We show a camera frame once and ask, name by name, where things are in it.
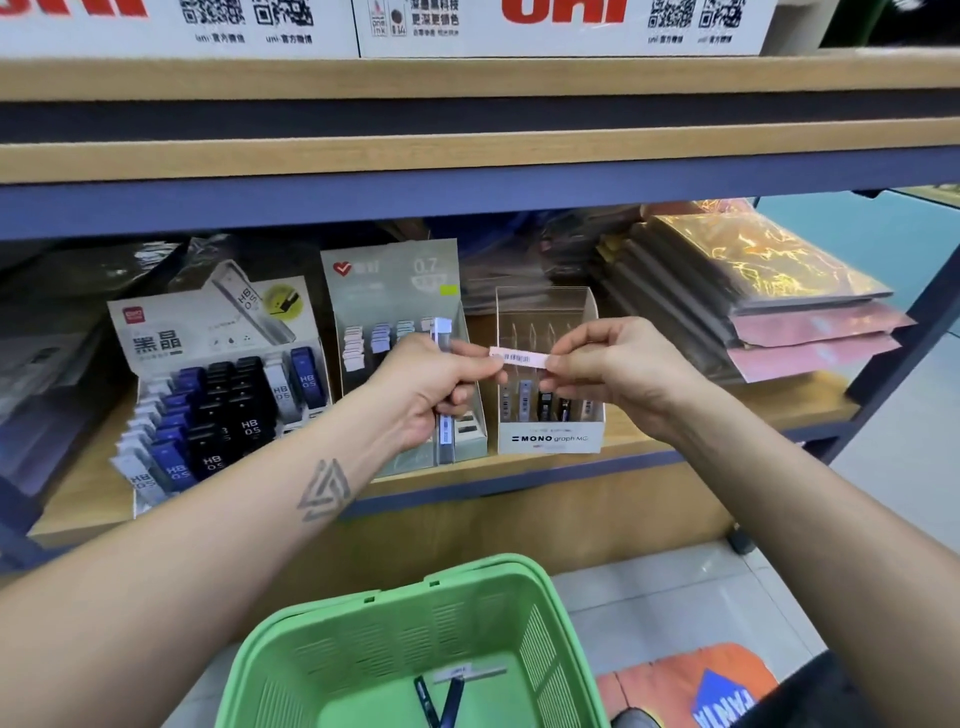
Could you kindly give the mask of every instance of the tiled floor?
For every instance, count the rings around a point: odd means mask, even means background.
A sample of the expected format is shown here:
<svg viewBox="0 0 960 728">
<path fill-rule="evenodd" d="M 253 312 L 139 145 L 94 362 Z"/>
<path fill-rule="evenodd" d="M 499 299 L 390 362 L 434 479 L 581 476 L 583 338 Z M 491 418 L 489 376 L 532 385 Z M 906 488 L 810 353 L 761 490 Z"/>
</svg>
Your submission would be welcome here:
<svg viewBox="0 0 960 728">
<path fill-rule="evenodd" d="M 851 482 L 960 551 L 960 339 L 948 335 L 834 464 Z M 721 642 L 754 651 L 782 680 L 825 649 L 761 553 L 705 544 L 554 583 L 597 674 Z M 165 728 L 210 728 L 236 646 L 225 650 Z"/>
</svg>

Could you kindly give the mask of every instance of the yellow circle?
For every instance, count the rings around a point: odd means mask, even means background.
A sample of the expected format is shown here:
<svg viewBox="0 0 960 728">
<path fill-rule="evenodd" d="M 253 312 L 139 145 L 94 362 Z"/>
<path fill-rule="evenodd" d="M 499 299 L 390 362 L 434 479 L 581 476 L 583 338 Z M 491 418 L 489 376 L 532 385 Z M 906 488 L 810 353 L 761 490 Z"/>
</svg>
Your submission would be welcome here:
<svg viewBox="0 0 960 728">
<path fill-rule="evenodd" d="M 292 285 L 279 283 L 263 297 L 267 311 L 280 321 L 293 321 L 303 312 L 303 296 Z"/>
</svg>

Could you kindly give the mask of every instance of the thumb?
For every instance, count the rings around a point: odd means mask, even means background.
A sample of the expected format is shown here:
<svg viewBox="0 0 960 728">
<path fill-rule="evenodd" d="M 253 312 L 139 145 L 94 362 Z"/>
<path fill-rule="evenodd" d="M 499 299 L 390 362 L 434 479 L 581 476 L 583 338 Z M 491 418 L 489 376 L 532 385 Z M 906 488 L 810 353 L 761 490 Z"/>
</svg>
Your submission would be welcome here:
<svg viewBox="0 0 960 728">
<path fill-rule="evenodd" d="M 489 379 L 503 369 L 503 359 L 499 356 L 459 356 L 451 354 L 457 362 L 459 381 L 479 381 Z"/>
<path fill-rule="evenodd" d="M 551 374 L 563 379 L 603 381 L 607 347 L 586 345 L 569 354 L 547 358 L 546 368 Z"/>
</svg>

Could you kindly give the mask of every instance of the hand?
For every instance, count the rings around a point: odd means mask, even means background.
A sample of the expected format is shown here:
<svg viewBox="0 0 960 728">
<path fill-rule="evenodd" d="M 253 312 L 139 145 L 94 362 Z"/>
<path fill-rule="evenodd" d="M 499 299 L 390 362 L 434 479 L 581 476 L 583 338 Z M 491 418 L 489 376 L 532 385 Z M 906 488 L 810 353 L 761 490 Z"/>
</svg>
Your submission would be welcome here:
<svg viewBox="0 0 960 728">
<path fill-rule="evenodd" d="M 384 399 L 396 402 L 401 451 L 425 443 L 434 432 L 434 410 L 459 417 L 468 410 L 473 382 L 495 377 L 507 381 L 503 359 L 486 347 L 453 339 L 443 353 L 422 333 L 404 336 L 370 378 Z"/>
<path fill-rule="evenodd" d="M 568 332 L 546 362 L 542 392 L 623 409 L 643 432 L 677 442 L 678 408 L 713 385 L 646 319 L 599 319 Z"/>
</svg>

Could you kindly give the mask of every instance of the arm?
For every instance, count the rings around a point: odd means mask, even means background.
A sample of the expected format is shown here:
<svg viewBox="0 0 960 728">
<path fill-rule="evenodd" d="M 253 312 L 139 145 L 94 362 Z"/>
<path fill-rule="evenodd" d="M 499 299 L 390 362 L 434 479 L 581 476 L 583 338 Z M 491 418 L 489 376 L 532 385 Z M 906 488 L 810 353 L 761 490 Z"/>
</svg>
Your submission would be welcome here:
<svg viewBox="0 0 960 728">
<path fill-rule="evenodd" d="M 503 366 L 455 351 L 406 337 L 311 425 L 0 592 L 3 724 L 160 725 L 287 560 L 426 441 L 434 406 L 460 414 L 458 383 Z"/>
<path fill-rule="evenodd" d="M 892 725 L 955 722 L 956 554 L 706 381 L 649 322 L 591 322 L 554 353 L 546 387 L 619 404 L 640 429 L 679 450 L 881 716 Z"/>
</svg>

